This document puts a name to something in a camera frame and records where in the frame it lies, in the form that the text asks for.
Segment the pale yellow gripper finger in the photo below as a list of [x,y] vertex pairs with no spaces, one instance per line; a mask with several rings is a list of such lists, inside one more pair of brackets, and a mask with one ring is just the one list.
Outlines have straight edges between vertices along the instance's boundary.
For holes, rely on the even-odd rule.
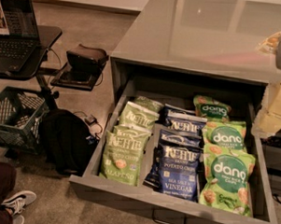
[[261,103],[260,129],[277,133],[281,129],[281,81],[268,85]]

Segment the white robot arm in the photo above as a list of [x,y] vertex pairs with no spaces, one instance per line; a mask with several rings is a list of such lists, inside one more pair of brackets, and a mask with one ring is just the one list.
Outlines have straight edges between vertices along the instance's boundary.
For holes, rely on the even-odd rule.
[[[275,51],[275,64],[281,70],[281,36]],[[275,135],[281,129],[281,81],[268,85],[261,106],[259,127],[268,136]]]

